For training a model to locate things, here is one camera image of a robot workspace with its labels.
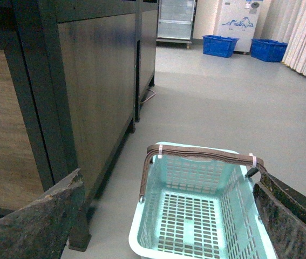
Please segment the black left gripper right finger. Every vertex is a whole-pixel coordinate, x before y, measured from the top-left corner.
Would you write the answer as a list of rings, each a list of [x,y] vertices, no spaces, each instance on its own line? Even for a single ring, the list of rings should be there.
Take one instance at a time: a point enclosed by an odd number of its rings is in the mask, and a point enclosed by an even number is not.
[[[269,173],[253,194],[277,257],[306,258],[306,196]]]

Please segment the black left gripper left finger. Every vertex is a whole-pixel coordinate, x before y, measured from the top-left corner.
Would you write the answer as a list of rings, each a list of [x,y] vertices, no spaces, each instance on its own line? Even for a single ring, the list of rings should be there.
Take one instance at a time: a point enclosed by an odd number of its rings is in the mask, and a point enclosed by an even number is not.
[[[85,199],[79,168],[0,219],[0,258],[61,258]]]

